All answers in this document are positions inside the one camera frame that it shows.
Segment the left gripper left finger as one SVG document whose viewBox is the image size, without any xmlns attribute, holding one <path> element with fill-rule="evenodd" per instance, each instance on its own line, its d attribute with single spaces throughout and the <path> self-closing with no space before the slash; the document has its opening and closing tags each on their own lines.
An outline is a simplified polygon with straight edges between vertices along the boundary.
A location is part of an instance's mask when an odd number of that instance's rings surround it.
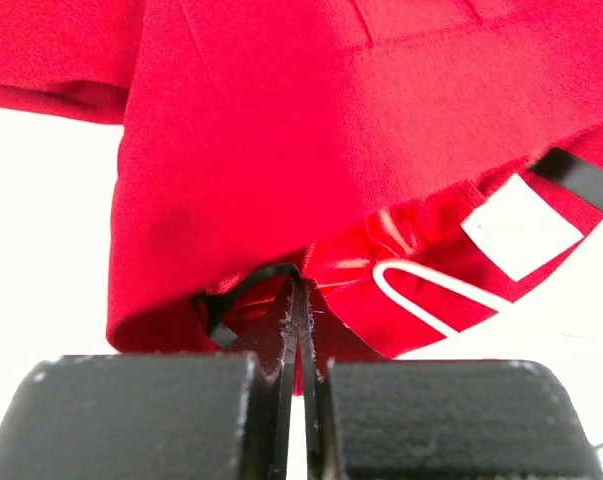
<svg viewBox="0 0 603 480">
<path fill-rule="evenodd" d="M 284 478 L 300 303 L 287 281 L 217 354 L 40 362 L 0 424 L 0 479 Z"/>
</svg>

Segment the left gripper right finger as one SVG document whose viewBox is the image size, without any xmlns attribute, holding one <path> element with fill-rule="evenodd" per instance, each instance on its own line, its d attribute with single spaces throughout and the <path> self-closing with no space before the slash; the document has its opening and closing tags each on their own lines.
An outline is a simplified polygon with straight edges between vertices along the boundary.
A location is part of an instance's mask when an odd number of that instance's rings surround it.
<svg viewBox="0 0 603 480">
<path fill-rule="evenodd" d="M 391 360 L 303 285 L 312 479 L 600 479 L 554 373 L 528 360 Z"/>
</svg>

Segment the pink clothes hanger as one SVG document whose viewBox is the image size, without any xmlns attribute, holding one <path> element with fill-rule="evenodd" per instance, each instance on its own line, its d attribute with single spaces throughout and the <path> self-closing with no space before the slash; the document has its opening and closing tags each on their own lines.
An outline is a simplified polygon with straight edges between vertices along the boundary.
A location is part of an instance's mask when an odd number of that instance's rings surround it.
<svg viewBox="0 0 603 480">
<path fill-rule="evenodd" d="M 389 272 L 401 272 L 426 284 L 425 290 L 410 294 L 399 289 L 387 278 Z M 459 313 L 458 301 L 473 303 L 493 313 L 509 310 L 513 302 L 490 291 L 455 278 L 428 266 L 404 259 L 388 259 L 377 263 L 372 269 L 372 278 L 377 288 L 394 304 L 407 311 L 419 321 L 436 331 L 445 339 L 456 338 L 462 333 L 472 335 L 482 321 L 472 325 L 467 320 L 453 320 L 444 308 Z"/>
</svg>

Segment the red skirt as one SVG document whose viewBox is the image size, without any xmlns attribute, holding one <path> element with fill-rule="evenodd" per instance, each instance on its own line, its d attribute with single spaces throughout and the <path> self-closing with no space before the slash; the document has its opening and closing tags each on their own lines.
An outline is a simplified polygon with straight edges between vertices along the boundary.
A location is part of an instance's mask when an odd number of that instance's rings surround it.
<svg viewBox="0 0 603 480">
<path fill-rule="evenodd" d="M 0 1 L 0 108 L 120 124 L 106 337 L 212 352 L 212 297 L 293 263 L 389 357 L 412 261 L 516 301 L 603 219 L 603 1 Z"/>
</svg>

